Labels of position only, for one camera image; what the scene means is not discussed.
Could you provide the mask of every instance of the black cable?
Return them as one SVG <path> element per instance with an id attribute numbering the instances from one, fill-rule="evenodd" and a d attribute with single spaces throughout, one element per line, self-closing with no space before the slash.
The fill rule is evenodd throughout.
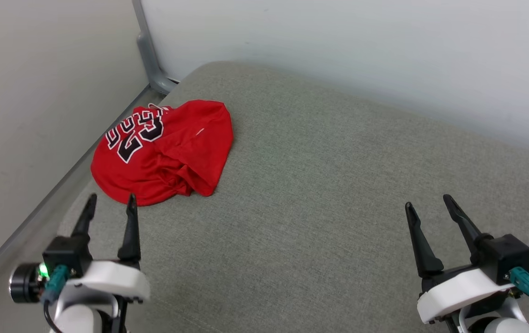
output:
<path id="1" fill-rule="evenodd" d="M 53 331 L 55 331 L 55 333 L 62 333 L 62 331 L 59 329 L 59 327 L 57 327 L 57 325 L 55 325 L 55 323 L 53 322 L 53 319 L 51 318 L 51 315 L 49 314 L 49 304 L 50 304 L 50 302 L 48 300 L 45 301 L 44 304 L 43 304 L 44 318 L 47 321 L 47 324 L 49 326 L 51 326 L 51 329 L 53 329 Z"/>

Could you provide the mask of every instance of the metal frame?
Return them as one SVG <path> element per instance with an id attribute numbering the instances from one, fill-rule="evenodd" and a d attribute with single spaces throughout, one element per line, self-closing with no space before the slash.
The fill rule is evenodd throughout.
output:
<path id="1" fill-rule="evenodd" d="M 148 74 L 150 87 L 167 95 L 176 87 L 176 83 L 167 77 L 157 63 L 152 36 L 150 36 L 150 28 L 148 27 L 146 15 L 143 12 L 141 0 L 133 0 L 133 8 L 135 9 L 135 15 L 137 15 L 137 21 L 139 22 L 139 28 L 141 30 L 137 36 L 137 47 L 139 47 L 139 53 L 143 60 L 143 66 L 146 68 L 146 74 Z"/>

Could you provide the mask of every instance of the red jersey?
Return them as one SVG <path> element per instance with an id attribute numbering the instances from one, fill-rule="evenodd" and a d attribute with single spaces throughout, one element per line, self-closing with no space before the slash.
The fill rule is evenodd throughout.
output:
<path id="1" fill-rule="evenodd" d="M 96 148 L 92 176 L 106 194 L 139 206 L 192 190 L 210 196 L 234 138 L 226 106 L 189 101 L 179 108 L 137 107 Z"/>

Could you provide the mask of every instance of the white wall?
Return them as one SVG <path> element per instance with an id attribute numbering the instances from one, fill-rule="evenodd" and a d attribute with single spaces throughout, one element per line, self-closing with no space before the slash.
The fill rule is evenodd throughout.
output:
<path id="1" fill-rule="evenodd" d="M 144 0 L 161 65 L 292 70 L 529 148 L 529 1 Z"/>
<path id="2" fill-rule="evenodd" d="M 0 0 L 0 246 L 148 84 L 130 0 Z"/>

